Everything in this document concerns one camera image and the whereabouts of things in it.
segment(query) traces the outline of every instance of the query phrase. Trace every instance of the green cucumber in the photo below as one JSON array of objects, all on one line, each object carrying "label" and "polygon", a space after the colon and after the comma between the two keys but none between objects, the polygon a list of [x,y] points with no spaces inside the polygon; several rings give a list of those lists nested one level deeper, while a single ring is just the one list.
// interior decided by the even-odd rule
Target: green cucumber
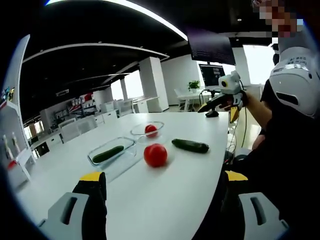
[{"label": "green cucumber", "polygon": [[112,158],[114,155],[122,152],[125,149],[124,146],[116,146],[108,151],[100,153],[92,158],[92,162],[95,164],[102,163],[105,160]]},{"label": "green cucumber", "polygon": [[209,146],[207,144],[196,141],[173,139],[172,144],[179,149],[200,154],[205,154],[209,150]]}]

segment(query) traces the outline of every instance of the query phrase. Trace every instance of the tomato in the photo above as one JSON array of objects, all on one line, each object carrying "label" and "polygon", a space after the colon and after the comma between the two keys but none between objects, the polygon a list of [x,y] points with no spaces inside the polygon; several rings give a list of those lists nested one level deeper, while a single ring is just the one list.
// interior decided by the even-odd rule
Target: tomato
[{"label": "tomato", "polygon": [[143,156],[149,166],[157,168],[166,165],[168,153],[163,145],[155,143],[144,149]]},{"label": "tomato", "polygon": [[148,126],[145,127],[144,129],[144,133],[147,134],[147,133],[151,133],[151,132],[154,132],[156,131],[155,133],[152,133],[152,134],[148,134],[146,135],[148,138],[154,138],[158,135],[158,132],[157,132],[157,127],[155,125],[152,125],[152,124],[149,124]]}]

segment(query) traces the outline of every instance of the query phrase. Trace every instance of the ceiling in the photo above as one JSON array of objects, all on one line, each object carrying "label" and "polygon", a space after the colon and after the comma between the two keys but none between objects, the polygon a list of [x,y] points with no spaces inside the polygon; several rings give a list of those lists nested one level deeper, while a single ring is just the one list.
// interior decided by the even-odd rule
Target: ceiling
[{"label": "ceiling", "polygon": [[[158,14],[184,33],[186,26],[217,33],[270,30],[252,12],[251,0],[132,2]],[[30,41],[21,70],[20,99],[24,121],[38,115],[42,109],[122,78],[121,75],[106,75],[123,72],[123,68],[131,63],[150,56],[163,60],[166,59],[164,55],[175,58],[190,53],[187,41],[162,23],[112,2],[57,2],[43,7],[36,20],[28,30]],[[233,47],[242,44],[268,45],[271,39],[240,37],[239,41],[231,38],[230,42]],[[124,72],[137,69],[138,65],[135,65]],[[68,95],[56,97],[57,92],[65,89],[69,89]]]}]

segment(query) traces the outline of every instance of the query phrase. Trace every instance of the green plant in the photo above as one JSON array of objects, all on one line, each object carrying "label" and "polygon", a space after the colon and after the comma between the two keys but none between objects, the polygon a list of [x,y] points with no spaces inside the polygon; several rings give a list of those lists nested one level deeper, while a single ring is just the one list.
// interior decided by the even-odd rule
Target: green plant
[{"label": "green plant", "polygon": [[188,83],[188,89],[199,89],[200,88],[200,81],[190,81]]}]

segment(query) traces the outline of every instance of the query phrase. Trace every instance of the potted plant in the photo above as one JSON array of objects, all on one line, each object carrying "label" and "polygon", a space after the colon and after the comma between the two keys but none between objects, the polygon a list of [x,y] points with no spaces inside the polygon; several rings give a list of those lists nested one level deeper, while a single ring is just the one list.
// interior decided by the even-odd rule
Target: potted plant
[{"label": "potted plant", "polygon": [[200,88],[200,81],[190,81],[188,83],[189,91],[193,92],[194,94],[197,92],[197,89]]}]

